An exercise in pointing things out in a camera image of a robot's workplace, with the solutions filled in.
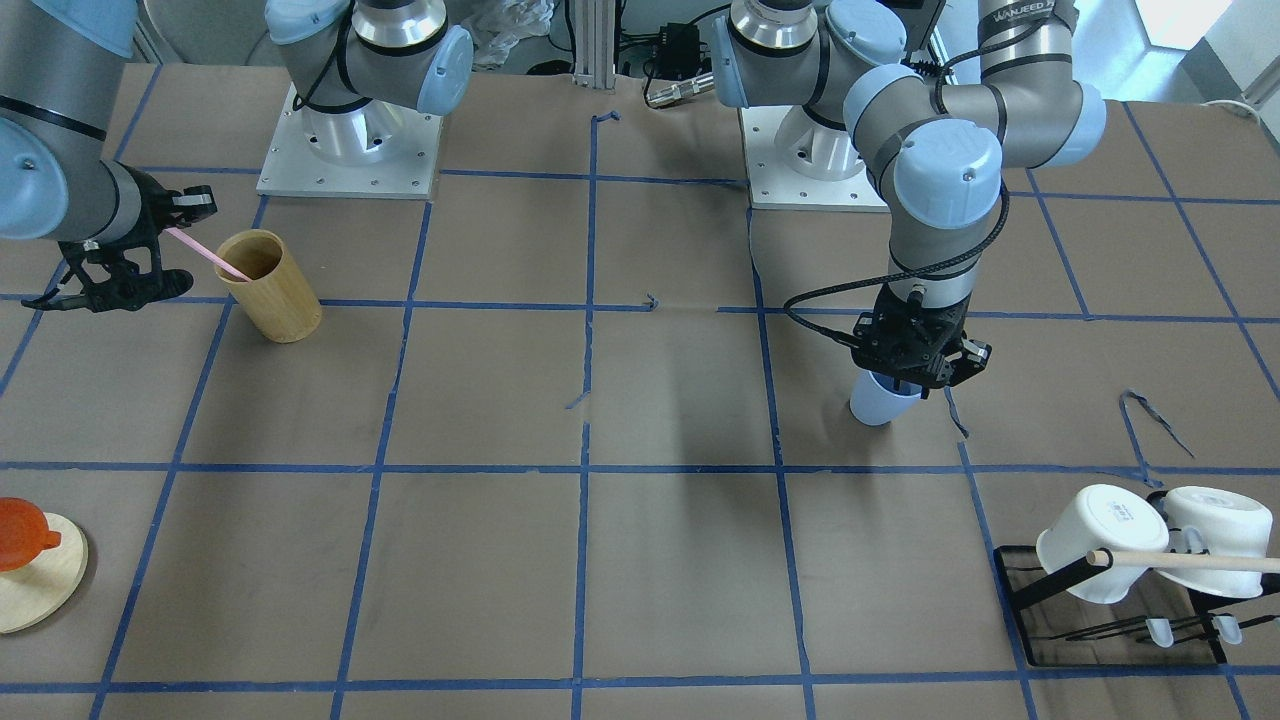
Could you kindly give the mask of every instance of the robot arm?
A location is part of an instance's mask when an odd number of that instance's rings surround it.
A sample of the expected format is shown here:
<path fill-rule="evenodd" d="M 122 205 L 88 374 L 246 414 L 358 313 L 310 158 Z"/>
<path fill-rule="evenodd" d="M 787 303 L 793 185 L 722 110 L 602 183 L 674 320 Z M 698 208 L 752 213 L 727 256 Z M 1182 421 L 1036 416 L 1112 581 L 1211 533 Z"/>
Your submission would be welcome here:
<path fill-rule="evenodd" d="M 850 347 L 859 366 L 925 392 L 973 377 L 991 355 L 964 319 L 980 252 L 1007 215 L 1001 168 L 1080 160 L 1106 123 L 1097 91 L 1071 79 L 1069 3 L 982 0 L 982 12 L 984 82 L 946 90 L 899 64 L 906 31 L 874 0 L 833 0 L 824 17 L 809 0 L 736 0 L 717 23 L 721 101 L 803 105 L 847 132 L 892 214 L 888 274 L 787 302 L 881 284 L 852 333 L 791 316 Z"/>
<path fill-rule="evenodd" d="M 100 160 L 124 61 L 133 0 L 0 1 L 0 238 L 58 241 L 83 293 L 29 307 L 137 310 L 191 288 L 160 265 L 157 234 L 216 211 L 209 187 L 166 191 L 151 177 Z M 125 258 L 150 254 L 146 272 Z M 95 281 L 84 264 L 108 279 Z"/>

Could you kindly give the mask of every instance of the blue joint cap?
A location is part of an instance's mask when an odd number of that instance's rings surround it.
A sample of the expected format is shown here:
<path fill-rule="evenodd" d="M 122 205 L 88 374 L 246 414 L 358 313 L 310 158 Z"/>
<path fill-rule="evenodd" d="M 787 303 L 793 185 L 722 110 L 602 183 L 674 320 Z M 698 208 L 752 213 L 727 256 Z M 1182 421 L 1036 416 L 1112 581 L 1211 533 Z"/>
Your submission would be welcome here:
<path fill-rule="evenodd" d="M 471 82 L 474 59 L 471 33 L 462 26 L 451 27 L 435 49 L 435 59 L 422 79 L 422 90 L 417 94 L 417 111 L 448 115 L 456 110 Z"/>
<path fill-rule="evenodd" d="M 960 229 L 987 217 L 1000 197 L 1000 141 L 969 120 L 945 118 L 906 136 L 893 168 L 902 208 L 938 229 Z"/>
<path fill-rule="evenodd" d="M 347 0 L 268 0 L 271 42 L 292 45 L 325 29 L 347 12 Z"/>
<path fill-rule="evenodd" d="M 863 73 L 863 77 L 858 78 L 858 82 L 849 88 L 849 95 L 845 96 L 845 127 L 849 128 L 849 137 L 854 136 L 854 131 L 858 129 L 858 120 L 861 119 L 863 113 L 876 100 L 876 96 L 886 87 L 908 77 L 919 79 L 919 76 L 913 73 L 906 65 L 893 63 L 872 68 Z"/>
<path fill-rule="evenodd" d="M 733 54 L 733 40 L 728 36 L 728 24 L 723 17 L 716 18 L 712 32 L 712 72 L 716 76 L 716 97 L 728 108 L 749 108 L 746 87 L 742 85 L 742 70 L 737 67 Z"/>
<path fill-rule="evenodd" d="M 67 176 L 29 131 L 0 118 L 0 237 L 36 240 L 54 232 L 70 205 Z"/>
<path fill-rule="evenodd" d="M 133 56 L 137 0 L 31 0 L 99 47 L 128 60 Z"/>
<path fill-rule="evenodd" d="M 845 47 L 872 65 L 897 63 L 906 55 L 902 19 L 876 0 L 835 0 L 827 27 Z"/>
<path fill-rule="evenodd" d="M 1088 158 L 1089 152 L 1102 141 L 1102 133 L 1107 129 L 1107 104 L 1102 100 L 1098 88 L 1088 83 L 1080 83 L 1083 100 L 1080 104 L 1080 118 L 1075 120 L 1075 128 L 1059 149 L 1057 154 L 1050 158 L 1042 168 L 1057 168 L 1061 165 L 1074 165 Z"/>

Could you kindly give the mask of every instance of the wooden coaster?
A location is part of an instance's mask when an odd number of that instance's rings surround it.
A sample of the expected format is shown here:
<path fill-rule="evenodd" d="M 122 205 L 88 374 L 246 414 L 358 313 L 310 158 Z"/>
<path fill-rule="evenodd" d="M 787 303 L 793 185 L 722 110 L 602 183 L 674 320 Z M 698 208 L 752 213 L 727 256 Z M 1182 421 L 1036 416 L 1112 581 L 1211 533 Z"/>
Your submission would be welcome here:
<path fill-rule="evenodd" d="M 88 542 L 76 523 L 45 512 L 63 542 L 29 564 L 0 573 L 0 634 L 17 633 L 54 614 L 76 592 L 88 566 Z"/>

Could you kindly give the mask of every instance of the white mounting plate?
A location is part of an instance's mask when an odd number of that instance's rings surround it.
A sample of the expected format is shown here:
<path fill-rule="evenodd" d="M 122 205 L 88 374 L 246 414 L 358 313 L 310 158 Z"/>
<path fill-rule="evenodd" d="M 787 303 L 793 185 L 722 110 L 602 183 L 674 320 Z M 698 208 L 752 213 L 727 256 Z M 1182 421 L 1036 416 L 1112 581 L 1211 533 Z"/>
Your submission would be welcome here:
<path fill-rule="evenodd" d="M 443 118 L 403 110 L 406 124 L 397 133 L 403 137 L 397 137 L 394 145 L 399 155 L 388 155 L 370 165 L 335 165 L 311 151 L 302 114 L 293 111 L 293 96 L 289 86 L 257 178 L 259 195 L 431 199 Z"/>
<path fill-rule="evenodd" d="M 790 106 L 741 110 L 751 206 L 760 210 L 887 213 L 888 206 L 872 190 L 865 172 L 846 181 L 820 181 L 803 176 L 786 164 L 773 137 L 790 111 Z"/>

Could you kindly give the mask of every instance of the pink stick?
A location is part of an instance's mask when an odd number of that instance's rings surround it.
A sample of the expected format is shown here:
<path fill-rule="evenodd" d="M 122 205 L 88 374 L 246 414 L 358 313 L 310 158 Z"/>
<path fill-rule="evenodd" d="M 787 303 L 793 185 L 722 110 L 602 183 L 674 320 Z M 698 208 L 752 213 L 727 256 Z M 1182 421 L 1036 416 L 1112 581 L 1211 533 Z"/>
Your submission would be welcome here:
<path fill-rule="evenodd" d="M 253 282 L 248 275 L 237 270 L 230 263 L 215 255 L 212 250 L 205 247 L 204 245 L 200 245 L 198 240 L 191 237 L 189 234 L 182 232 L 178 228 L 169 228 L 166 232 L 180 240 L 187 247 L 191 247 L 196 252 L 200 252 L 201 255 L 207 258 L 210 261 L 212 261 L 215 265 L 225 270 L 227 274 L 232 275 L 233 278 L 244 281 L 247 283 Z"/>

